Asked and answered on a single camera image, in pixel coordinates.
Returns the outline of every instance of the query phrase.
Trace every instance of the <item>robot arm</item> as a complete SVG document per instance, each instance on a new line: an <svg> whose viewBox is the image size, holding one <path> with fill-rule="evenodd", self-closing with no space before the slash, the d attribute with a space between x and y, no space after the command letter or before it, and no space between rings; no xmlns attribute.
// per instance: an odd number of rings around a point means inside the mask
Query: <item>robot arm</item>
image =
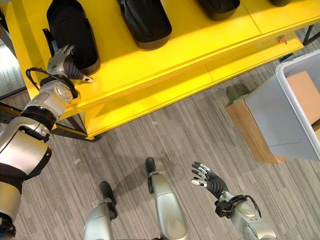
<svg viewBox="0 0 320 240"><path fill-rule="evenodd" d="M11 239L16 234L16 220L25 180L39 175L48 163L52 151L46 144L50 130L67 105L78 96L70 79L93 82L73 64L73 46L60 49L48 63L49 75L44 78L35 96L0 134L0 239Z"/></svg>
<svg viewBox="0 0 320 240"><path fill-rule="evenodd" d="M261 218L260 210L251 196L233 195L229 192L226 183L200 162L194 162L192 167L196 169L192 172L201 179L194 177L191 183L205 187L218 199L215 202L215 212L220 218L231 219L244 240L277 239L270 225ZM252 200L255 208L248 204L247 198Z"/></svg>

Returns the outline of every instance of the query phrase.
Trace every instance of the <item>black plastic bin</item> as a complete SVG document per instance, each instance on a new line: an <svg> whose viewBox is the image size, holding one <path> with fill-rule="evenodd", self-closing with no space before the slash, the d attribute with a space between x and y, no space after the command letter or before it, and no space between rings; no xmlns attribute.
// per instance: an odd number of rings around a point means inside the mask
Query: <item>black plastic bin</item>
<svg viewBox="0 0 320 240"><path fill-rule="evenodd" d="M231 17L240 6L240 0L197 0L206 14L215 21Z"/></svg>
<svg viewBox="0 0 320 240"><path fill-rule="evenodd" d="M125 24L140 48L154 50L168 42L172 27L160 0L117 1Z"/></svg>
<svg viewBox="0 0 320 240"><path fill-rule="evenodd" d="M43 29L53 54L65 45L74 45L74 64L90 75L100 67L96 41L85 11L76 0L53 0L46 12L49 29Z"/></svg>
<svg viewBox="0 0 320 240"><path fill-rule="evenodd" d="M291 0L271 0L271 2L277 7L284 7L285 5L290 3Z"/></svg>

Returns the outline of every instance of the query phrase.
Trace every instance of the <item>yellow shelving unit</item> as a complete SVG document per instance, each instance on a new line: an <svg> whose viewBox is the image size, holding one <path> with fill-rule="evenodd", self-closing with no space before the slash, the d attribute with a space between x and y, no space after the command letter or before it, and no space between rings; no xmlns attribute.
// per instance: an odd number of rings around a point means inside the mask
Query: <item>yellow shelving unit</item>
<svg viewBox="0 0 320 240"><path fill-rule="evenodd" d="M271 39L92 107L83 118L89 139L301 48L291 33L287 44Z"/></svg>
<svg viewBox="0 0 320 240"><path fill-rule="evenodd" d="M290 33L320 20L319 0L293 0L285 7L275 7L270 0L241 0L235 14L224 21L209 19L195 0L162 0L172 25L171 38L157 50L141 51L121 17L117 0L79 2L92 25L101 67L92 75L95 83L76 85L79 97L60 119L85 112L90 137L297 51L302 45ZM48 28L50 3L15 0L2 6L23 73L30 67L46 68L50 52L42 29ZM282 34L288 38L287 45L278 43ZM188 78L205 65L211 83ZM32 98L38 92L23 76ZM181 92L176 86L184 81ZM146 92L153 92L154 97L142 104L136 96L147 98ZM123 113L127 103L137 110ZM113 119L104 120L104 115Z"/></svg>

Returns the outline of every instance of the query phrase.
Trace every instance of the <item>gray plastic bin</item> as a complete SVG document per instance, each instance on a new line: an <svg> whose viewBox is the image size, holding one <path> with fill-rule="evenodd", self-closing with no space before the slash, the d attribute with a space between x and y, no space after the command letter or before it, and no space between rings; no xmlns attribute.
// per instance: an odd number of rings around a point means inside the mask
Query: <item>gray plastic bin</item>
<svg viewBox="0 0 320 240"><path fill-rule="evenodd" d="M320 92L320 50L316 50L279 64L275 75L244 101L274 155L320 161L320 142L286 78L303 70Z"/></svg>

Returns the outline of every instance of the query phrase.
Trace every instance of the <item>plastic container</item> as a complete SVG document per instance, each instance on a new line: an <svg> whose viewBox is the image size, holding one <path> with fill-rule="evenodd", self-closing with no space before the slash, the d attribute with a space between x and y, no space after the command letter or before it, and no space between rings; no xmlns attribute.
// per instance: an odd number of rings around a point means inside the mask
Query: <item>plastic container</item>
<svg viewBox="0 0 320 240"><path fill-rule="evenodd" d="M271 2L277 7L284 7L285 5L290 3L291 0L271 0Z"/></svg>
<svg viewBox="0 0 320 240"><path fill-rule="evenodd" d="M320 142L286 78L303 70L320 92L317 50L279 64L276 74L244 101L274 155L319 161Z"/></svg>
<svg viewBox="0 0 320 240"><path fill-rule="evenodd" d="M117 0L135 43L144 50L165 45L172 27L160 0Z"/></svg>
<svg viewBox="0 0 320 240"><path fill-rule="evenodd" d="M215 21L231 17L240 6L240 0L197 0L206 14Z"/></svg>
<svg viewBox="0 0 320 240"><path fill-rule="evenodd" d="M96 41L85 11L76 0L53 0L43 29L51 56L65 45L74 45L74 64L83 74L91 75L100 67Z"/></svg>

